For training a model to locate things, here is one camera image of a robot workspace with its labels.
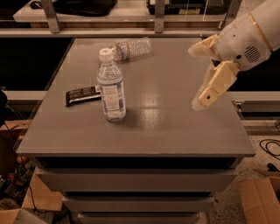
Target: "bottle cap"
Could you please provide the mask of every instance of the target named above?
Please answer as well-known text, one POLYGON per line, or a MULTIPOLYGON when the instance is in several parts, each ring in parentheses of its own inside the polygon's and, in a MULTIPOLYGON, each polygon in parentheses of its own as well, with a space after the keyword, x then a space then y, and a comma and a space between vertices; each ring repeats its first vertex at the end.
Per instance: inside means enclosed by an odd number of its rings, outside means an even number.
POLYGON ((103 48, 99 51, 99 59, 101 62, 111 62, 114 59, 114 55, 111 49, 103 48))

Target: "water bottle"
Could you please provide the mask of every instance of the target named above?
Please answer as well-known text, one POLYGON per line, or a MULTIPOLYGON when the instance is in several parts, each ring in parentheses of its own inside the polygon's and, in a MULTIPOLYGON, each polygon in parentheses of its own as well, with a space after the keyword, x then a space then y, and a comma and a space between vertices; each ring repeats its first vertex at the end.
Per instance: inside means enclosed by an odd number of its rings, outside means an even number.
POLYGON ((99 51, 101 64, 97 71, 104 115, 111 122, 123 120, 126 115, 123 91, 123 74, 114 62, 112 49, 103 48, 99 51))
POLYGON ((129 60, 151 52, 149 38, 134 38, 126 42, 116 43, 110 47, 116 61, 129 60))

